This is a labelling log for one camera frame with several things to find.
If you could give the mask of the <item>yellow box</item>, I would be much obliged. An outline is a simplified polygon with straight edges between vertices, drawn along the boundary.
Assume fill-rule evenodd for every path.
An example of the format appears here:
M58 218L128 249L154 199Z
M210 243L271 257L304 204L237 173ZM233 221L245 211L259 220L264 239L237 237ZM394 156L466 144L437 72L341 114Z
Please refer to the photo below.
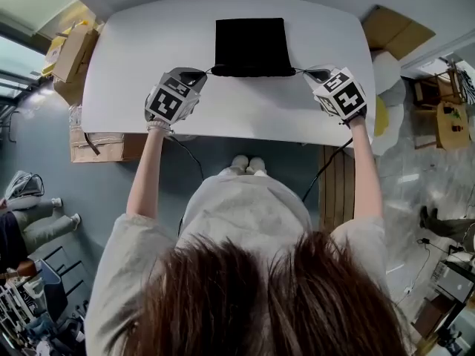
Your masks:
M88 20L82 20L77 23L74 22L71 27L56 34L56 36L51 41L50 47L45 56L44 67L42 68L42 71L41 71L41 75L43 77L48 77L52 74L55 64L59 58L59 54L61 52L62 46L64 45L70 32L77 26L88 27L89 25L90 25L90 22Z

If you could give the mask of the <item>tall cardboard box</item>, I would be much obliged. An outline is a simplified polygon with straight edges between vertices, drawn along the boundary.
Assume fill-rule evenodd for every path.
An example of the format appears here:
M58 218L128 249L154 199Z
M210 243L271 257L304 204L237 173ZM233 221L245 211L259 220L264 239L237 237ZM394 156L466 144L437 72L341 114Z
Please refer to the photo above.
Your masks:
M69 32L53 69L62 82L72 82L76 74L89 64L99 38L99 32L86 25L75 26Z

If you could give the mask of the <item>blue chair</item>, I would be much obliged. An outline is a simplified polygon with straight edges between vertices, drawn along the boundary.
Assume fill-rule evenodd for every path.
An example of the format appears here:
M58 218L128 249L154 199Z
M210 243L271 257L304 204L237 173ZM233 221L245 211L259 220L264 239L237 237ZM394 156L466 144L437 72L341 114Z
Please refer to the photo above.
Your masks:
M44 260L39 260L39 276L43 282L43 296L46 311L51 320L56 322L68 306L68 298L62 283L62 278Z

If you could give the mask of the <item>dark-framed glass window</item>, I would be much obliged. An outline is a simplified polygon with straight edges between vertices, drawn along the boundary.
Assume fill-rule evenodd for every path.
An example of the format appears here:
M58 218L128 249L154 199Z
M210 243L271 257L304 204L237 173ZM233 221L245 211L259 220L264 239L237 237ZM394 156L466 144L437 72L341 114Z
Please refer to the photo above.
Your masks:
M0 107L17 106L42 83L45 56L0 35Z

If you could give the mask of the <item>striped cloth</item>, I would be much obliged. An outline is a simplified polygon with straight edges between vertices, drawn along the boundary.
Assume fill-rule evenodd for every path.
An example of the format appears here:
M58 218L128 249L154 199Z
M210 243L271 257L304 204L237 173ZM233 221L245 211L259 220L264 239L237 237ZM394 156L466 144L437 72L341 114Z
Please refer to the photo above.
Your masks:
M456 69L461 92L468 105L475 105L475 84L469 74L460 68Z

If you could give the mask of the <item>wooden slatted panel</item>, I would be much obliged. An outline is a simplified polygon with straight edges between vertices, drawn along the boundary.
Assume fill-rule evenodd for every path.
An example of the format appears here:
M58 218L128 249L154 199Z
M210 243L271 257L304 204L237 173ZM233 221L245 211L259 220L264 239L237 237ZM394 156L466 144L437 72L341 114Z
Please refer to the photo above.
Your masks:
M336 154L318 185L321 230L331 232L354 218L355 164L351 156L344 151Z

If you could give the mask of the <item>gray backpack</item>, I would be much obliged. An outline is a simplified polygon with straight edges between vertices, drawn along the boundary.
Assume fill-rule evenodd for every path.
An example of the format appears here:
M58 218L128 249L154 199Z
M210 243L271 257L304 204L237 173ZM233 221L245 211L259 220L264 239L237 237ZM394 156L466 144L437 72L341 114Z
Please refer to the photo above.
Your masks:
M42 197L44 193L44 183L38 174L17 171L6 188L4 198L13 201L25 197Z

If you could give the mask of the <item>round wooden side table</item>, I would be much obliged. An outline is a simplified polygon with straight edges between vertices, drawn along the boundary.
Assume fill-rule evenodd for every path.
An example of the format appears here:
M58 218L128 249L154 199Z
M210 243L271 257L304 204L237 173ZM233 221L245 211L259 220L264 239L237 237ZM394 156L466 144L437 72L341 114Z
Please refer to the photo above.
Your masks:
M441 102L436 110L439 147L446 151L470 145L468 116L464 105Z

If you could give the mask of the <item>black drawstring cloth bag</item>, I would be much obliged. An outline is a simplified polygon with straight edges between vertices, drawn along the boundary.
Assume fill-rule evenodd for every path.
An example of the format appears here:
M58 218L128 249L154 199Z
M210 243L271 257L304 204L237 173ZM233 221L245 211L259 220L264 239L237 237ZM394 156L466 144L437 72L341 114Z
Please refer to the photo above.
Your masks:
M282 18L220 19L215 22L214 66L222 77L291 77L303 73L290 62Z

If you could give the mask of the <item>person's gray shirt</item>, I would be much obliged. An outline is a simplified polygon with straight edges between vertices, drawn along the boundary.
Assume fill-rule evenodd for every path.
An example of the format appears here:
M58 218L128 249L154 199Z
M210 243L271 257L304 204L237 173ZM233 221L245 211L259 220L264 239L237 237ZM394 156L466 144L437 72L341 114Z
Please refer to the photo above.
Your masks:
M224 174L189 201L178 240L123 214L100 260L88 356L404 356L384 226L312 229L279 181Z

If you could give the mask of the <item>open flat cardboard box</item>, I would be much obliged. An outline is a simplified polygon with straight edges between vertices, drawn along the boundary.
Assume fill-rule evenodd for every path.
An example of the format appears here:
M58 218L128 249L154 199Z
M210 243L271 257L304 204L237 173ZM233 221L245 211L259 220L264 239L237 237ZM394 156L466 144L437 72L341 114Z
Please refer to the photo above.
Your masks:
M387 51L397 60L436 35L424 25L381 6L376 6L369 13L362 27L371 51Z

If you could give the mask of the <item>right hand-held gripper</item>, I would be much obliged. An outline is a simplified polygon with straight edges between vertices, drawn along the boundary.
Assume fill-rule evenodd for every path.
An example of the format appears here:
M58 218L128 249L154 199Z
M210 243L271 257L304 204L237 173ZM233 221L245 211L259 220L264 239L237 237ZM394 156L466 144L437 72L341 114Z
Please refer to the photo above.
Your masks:
M331 116L351 120L367 106L362 87L347 67L340 69L334 64L315 65L305 69L303 76L307 84L315 88L315 100Z

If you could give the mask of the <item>person's left forearm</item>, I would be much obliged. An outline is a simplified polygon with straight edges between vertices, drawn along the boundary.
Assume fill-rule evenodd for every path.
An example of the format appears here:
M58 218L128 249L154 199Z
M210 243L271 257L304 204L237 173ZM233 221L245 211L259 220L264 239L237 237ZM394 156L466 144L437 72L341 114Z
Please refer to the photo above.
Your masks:
M164 139L171 134L168 124L151 121L140 163L128 196L126 214L157 218L160 163Z

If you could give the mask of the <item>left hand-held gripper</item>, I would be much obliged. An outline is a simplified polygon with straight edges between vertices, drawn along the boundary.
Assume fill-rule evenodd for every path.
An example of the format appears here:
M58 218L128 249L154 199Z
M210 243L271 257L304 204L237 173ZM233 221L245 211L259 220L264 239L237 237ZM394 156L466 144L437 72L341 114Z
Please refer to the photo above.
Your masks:
M145 100L145 119L184 120L199 102L207 79L205 71L192 67L176 67L164 73Z

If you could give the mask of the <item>person's right white shoe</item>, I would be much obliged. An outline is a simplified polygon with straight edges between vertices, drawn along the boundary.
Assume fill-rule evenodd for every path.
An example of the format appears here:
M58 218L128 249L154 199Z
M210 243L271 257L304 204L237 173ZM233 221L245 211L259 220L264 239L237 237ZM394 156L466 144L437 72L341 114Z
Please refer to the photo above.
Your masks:
M253 157L249 161L249 165L246 168L246 172L249 175L266 176L267 171L265 162L260 157Z

